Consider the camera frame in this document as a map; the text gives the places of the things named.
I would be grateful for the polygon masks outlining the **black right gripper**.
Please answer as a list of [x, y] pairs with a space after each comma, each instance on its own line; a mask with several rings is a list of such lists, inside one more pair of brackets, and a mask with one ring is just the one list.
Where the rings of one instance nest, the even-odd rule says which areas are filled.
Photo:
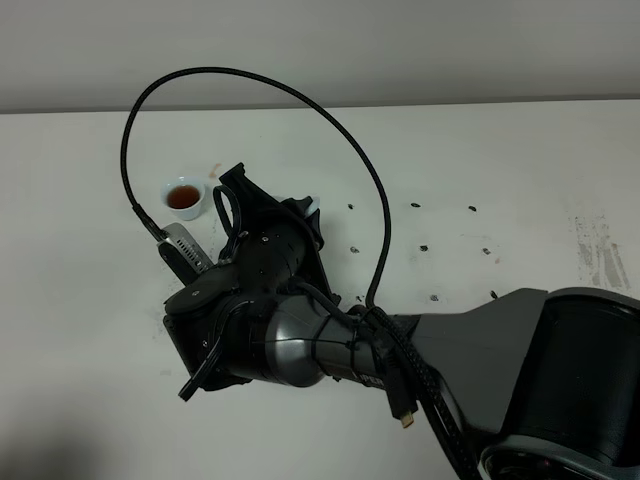
[[340, 303], [320, 260], [320, 207], [305, 217], [312, 197], [271, 197], [246, 177], [243, 163], [220, 177], [218, 216], [227, 241], [218, 264], [236, 267], [242, 289], [286, 291], [297, 279]]

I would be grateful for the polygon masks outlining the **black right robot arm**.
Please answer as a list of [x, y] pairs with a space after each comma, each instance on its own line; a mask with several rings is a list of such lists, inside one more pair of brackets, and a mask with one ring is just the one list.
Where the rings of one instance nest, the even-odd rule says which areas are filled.
[[180, 224], [158, 248], [183, 288], [164, 325], [181, 397], [254, 380], [324, 378], [423, 410], [462, 479], [635, 479], [639, 303], [594, 288], [519, 289], [458, 314], [339, 308], [319, 258], [319, 210], [279, 201], [242, 166], [213, 193], [228, 239], [212, 261]]

